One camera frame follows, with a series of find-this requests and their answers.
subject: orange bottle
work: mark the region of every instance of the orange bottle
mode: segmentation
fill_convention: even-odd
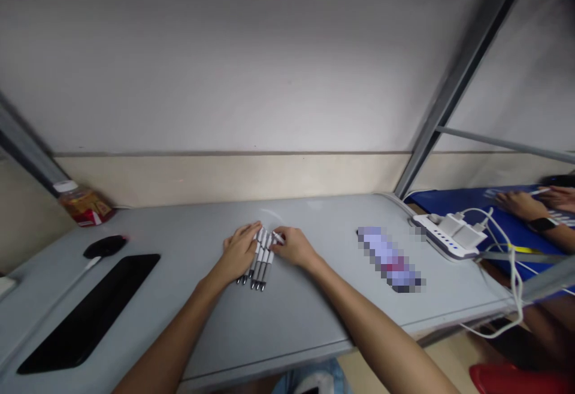
[[[83,228],[100,225],[114,214],[115,210],[92,189],[79,186],[73,180],[60,181],[54,184],[60,193],[58,201],[72,219]]]

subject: hand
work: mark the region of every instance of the hand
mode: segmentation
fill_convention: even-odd
[[[495,200],[503,209],[525,222],[530,222],[531,220],[540,219],[542,217],[550,217],[550,214],[543,203],[533,199],[529,193],[498,193]]]
[[[548,207],[575,213],[575,189],[572,187],[550,186],[551,190],[539,198]]]
[[[286,238],[286,244],[273,244],[270,250],[280,255],[282,258],[287,259],[294,265],[307,269],[310,264],[319,256],[307,241],[304,233],[298,228],[289,228],[287,226],[280,226],[274,232],[282,234]]]
[[[235,234],[223,242],[223,255],[210,271],[209,276],[223,282],[232,283],[241,277],[252,263],[256,254],[257,242],[254,236],[262,229],[262,223],[257,221],[242,226]]]

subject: wristwatch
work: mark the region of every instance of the wristwatch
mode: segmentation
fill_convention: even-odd
[[[540,219],[527,222],[527,226],[535,232],[548,231],[549,229],[557,228],[559,225],[560,222],[557,222],[555,219],[551,219],[550,217],[542,217]]]

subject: white power strip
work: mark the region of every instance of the white power strip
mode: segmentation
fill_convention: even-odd
[[[424,228],[428,241],[434,244],[435,248],[446,259],[457,262],[463,259],[472,259],[479,255],[477,247],[465,249],[449,235],[446,235],[439,227],[429,220],[427,214],[413,216],[411,221],[415,226]]]

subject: gray desk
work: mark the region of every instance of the gray desk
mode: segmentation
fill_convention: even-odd
[[[129,244],[97,264],[46,318],[6,367],[2,393],[105,393],[160,334],[245,223],[301,227],[317,251],[352,286],[407,332],[441,328],[513,306],[510,294],[471,261],[452,263],[422,243],[405,211],[382,195],[240,202],[122,211],[109,223],[76,229],[12,273],[20,284],[0,302],[0,360],[54,297],[83,269],[92,242],[124,234]],[[385,226],[427,279],[422,293],[394,292],[358,250],[358,226]],[[124,256],[162,259],[88,360],[63,371],[18,375],[17,367]],[[303,272],[276,258],[265,292],[230,285],[184,372],[180,391],[280,371],[353,347],[336,315]]]

